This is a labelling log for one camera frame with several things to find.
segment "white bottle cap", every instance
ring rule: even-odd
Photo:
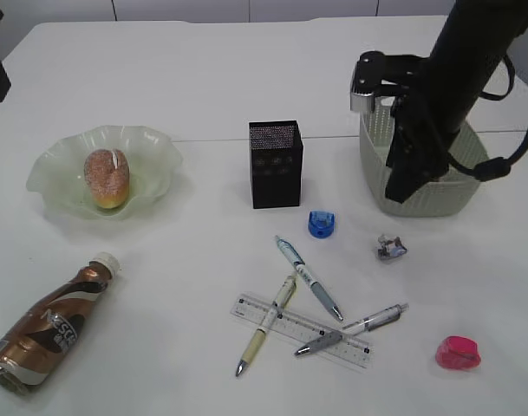
[[[112,278],[115,278],[117,276],[117,271],[120,268],[119,262],[111,254],[103,251],[101,253],[96,254],[92,261],[106,266],[109,272],[111,273]]]

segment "blue and white pen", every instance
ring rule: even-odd
[[[288,241],[283,240],[280,236],[275,236],[277,247],[281,250],[283,255],[287,257],[292,266],[298,272],[298,275],[306,282],[317,300],[333,315],[337,320],[342,321],[343,317],[339,307],[336,306],[331,296],[325,291],[322,284],[319,283],[315,276],[306,267],[306,263],[297,253],[295,248]]]

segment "clear plastic ruler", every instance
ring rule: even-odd
[[[238,318],[259,325],[270,306],[269,302],[258,299],[253,295],[242,294],[237,297],[231,313]],[[300,342],[300,346],[302,346],[306,342],[315,340],[318,336],[334,329],[284,310],[277,316],[271,330]],[[332,359],[332,361],[344,367],[357,369],[355,366],[368,368],[371,364],[372,351],[369,342],[354,336],[348,336],[338,344],[325,348],[316,355]]]

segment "gray plastic basket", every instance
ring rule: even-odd
[[[375,103],[375,112],[362,114],[360,118],[360,157],[369,189],[382,211],[402,217],[443,217],[459,212],[478,190],[479,181],[464,175],[452,167],[447,175],[436,182],[422,186],[404,204],[385,198],[391,169],[385,166],[393,138],[394,119],[390,107],[381,100]],[[488,158],[487,151],[478,135],[467,124],[450,149],[462,165],[474,167]]]

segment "white wall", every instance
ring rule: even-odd
[[[114,20],[111,0],[0,0],[2,59],[43,22]]]
[[[317,17],[375,16],[377,0],[250,0],[251,22],[288,22]]]
[[[378,16],[448,15],[455,0],[379,0]]]
[[[248,0],[114,0],[119,20],[248,22]]]

